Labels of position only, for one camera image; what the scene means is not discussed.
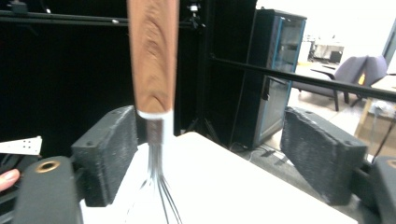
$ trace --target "whisk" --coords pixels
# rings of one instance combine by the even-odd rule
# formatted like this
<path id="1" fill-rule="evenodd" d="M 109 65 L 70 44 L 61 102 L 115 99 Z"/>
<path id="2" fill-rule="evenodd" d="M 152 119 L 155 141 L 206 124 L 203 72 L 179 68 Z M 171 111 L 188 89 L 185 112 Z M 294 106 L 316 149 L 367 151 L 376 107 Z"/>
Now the whisk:
<path id="1" fill-rule="evenodd" d="M 173 132 L 178 0 L 128 0 L 129 37 L 137 113 L 147 120 L 148 177 L 140 191 L 159 199 L 166 223 L 181 223 L 163 175 L 163 144 Z M 166 118 L 172 115 L 172 122 Z"/>

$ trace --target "desk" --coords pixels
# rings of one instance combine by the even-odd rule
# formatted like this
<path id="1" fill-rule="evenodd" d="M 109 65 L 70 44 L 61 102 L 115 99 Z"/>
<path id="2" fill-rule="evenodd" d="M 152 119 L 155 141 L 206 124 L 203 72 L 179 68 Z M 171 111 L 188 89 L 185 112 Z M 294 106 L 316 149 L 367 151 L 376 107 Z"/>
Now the desk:
<path id="1" fill-rule="evenodd" d="M 396 92 L 396 76 L 386 76 L 381 80 L 377 81 L 372 88 L 377 88 L 384 91 L 394 91 Z M 382 113 L 377 116 L 375 124 L 375 133 L 372 136 L 373 123 L 375 120 L 374 115 L 374 103 L 375 99 L 368 98 L 366 104 L 361 113 L 361 118 L 358 127 L 355 131 L 355 136 L 363 141 L 368 149 L 369 154 L 374 155 L 384 138 L 386 132 L 388 131 L 389 125 L 392 121 L 393 111 L 395 104 L 388 103 L 388 109 L 386 113 Z M 396 157 L 396 132 L 392 130 L 387 142 L 383 146 L 382 156 L 393 156 Z"/>
<path id="2" fill-rule="evenodd" d="M 124 223 L 147 158 L 148 147 L 142 145 L 112 205 L 87 208 L 81 202 L 84 223 Z M 357 223 L 197 133 L 175 138 L 163 164 L 184 224 Z"/>

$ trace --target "white desk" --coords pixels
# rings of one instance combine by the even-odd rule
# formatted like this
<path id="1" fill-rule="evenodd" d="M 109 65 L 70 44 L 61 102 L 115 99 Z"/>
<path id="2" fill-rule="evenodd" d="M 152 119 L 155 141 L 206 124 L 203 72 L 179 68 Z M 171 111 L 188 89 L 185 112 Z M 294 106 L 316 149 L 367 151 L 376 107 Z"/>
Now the white desk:
<path id="1" fill-rule="evenodd" d="M 84 223 L 124 223 L 147 157 L 147 145 L 140 146 L 112 205 L 81 203 Z M 197 133 L 175 138 L 163 164 L 184 224 L 357 223 Z"/>

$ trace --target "cable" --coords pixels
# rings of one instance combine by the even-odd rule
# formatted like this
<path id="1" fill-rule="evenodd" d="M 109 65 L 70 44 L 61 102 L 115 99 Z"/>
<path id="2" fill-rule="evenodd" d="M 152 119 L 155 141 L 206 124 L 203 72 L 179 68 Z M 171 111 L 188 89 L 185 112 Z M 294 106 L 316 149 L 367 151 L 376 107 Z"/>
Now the cable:
<path id="1" fill-rule="evenodd" d="M 379 145 L 378 150 L 376 151 L 375 155 L 373 156 L 373 162 L 375 161 L 375 158 L 376 158 L 376 157 L 379 155 L 379 153 L 381 152 L 382 147 L 384 146 L 385 142 L 387 141 L 387 139 L 388 139 L 388 137 L 389 137 L 389 134 L 390 134 L 390 132 L 392 131 L 394 125 L 395 125 L 395 122 L 396 122 L 396 111 L 394 112 L 393 120 L 392 120 L 392 122 L 391 122 L 390 125 L 389 125 L 388 131 L 387 131 L 387 133 L 385 134 L 384 139 L 382 139 L 382 142 L 381 142 L 381 144 Z"/>

